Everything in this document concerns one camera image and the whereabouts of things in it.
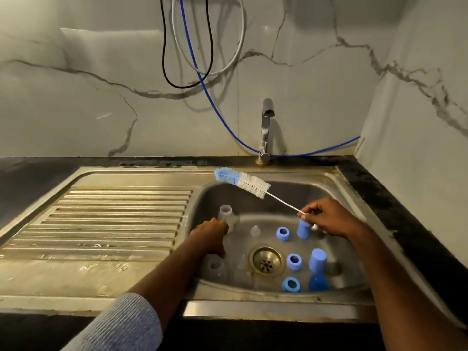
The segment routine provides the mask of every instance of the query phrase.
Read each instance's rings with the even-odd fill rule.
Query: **black cable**
[[[196,85],[200,84],[200,81],[197,81],[196,83],[191,84],[191,85],[187,85],[187,86],[177,86],[177,85],[174,85],[171,82],[171,80],[169,80],[169,78],[167,77],[166,68],[164,66],[164,58],[165,58],[165,55],[166,55],[166,37],[167,37],[166,18],[164,17],[164,6],[162,4],[162,0],[160,0],[160,2],[161,2],[162,24],[163,24],[163,28],[164,28],[164,42],[162,44],[162,73],[163,73],[164,78],[166,79],[167,83],[169,85],[171,85],[172,87],[174,87],[174,88],[180,88],[180,89],[194,88]],[[210,66],[208,67],[208,71],[206,72],[206,74],[203,76],[203,80],[205,80],[206,77],[210,74],[211,67],[213,66],[213,35],[211,33],[210,14],[208,12],[208,0],[205,0],[205,4],[206,4],[206,21],[208,22],[208,32],[210,32],[211,58],[210,58]]]

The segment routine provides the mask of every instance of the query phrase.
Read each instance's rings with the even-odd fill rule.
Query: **sink basin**
[[[80,168],[0,229],[0,309],[97,315],[177,248],[192,228],[230,205],[236,223],[225,236],[226,260],[209,256],[203,261],[182,304],[183,317],[377,321],[363,269],[347,240],[322,232],[300,239],[294,210],[269,196],[261,200],[216,182],[214,169]],[[339,200],[371,225],[423,292],[453,319],[337,168],[243,171],[271,183],[272,194],[298,208],[326,196]],[[290,231],[287,242],[276,237],[280,226]],[[328,254],[327,291],[307,291],[314,248]],[[290,253],[302,258],[300,271],[286,266]],[[223,273],[211,273],[217,269]],[[282,291],[287,276],[299,280],[300,293]]]
[[[270,193],[299,208],[331,196],[331,192],[318,184],[269,183],[272,185]],[[222,205],[231,206],[236,215],[234,228],[224,238],[226,259],[214,265],[219,269],[223,264],[226,271],[222,276],[211,271],[213,258],[208,257],[201,272],[203,278],[239,288],[281,293],[282,282],[291,276],[298,279],[301,292],[307,293],[308,281],[312,276],[308,267],[310,254],[313,249],[321,248],[327,253],[325,275],[331,290],[366,285],[360,261],[348,240],[319,231],[312,232],[308,239],[301,239],[296,234],[300,220],[296,212],[268,195],[262,200],[226,183],[211,186],[201,194],[191,228],[217,217]],[[251,234],[254,226],[260,228],[260,235]],[[276,236],[280,227],[290,232],[287,242]],[[286,266],[286,257],[292,253],[301,257],[302,267],[299,271]]]

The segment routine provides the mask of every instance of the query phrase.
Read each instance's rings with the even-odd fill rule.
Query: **faucet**
[[[273,101],[271,98],[263,100],[262,106],[262,136],[260,148],[258,149],[258,165],[266,165],[270,161],[270,154],[267,153],[268,134],[270,133],[270,118],[275,116]]]

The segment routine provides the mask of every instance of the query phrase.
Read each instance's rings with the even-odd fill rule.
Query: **sleeve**
[[[126,293],[97,316],[62,351],[155,351],[162,341],[159,317],[139,294]]]

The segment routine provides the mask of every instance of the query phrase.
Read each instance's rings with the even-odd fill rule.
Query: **drain strainer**
[[[269,246],[256,246],[249,253],[254,271],[266,276],[277,276],[283,271],[284,255]]]

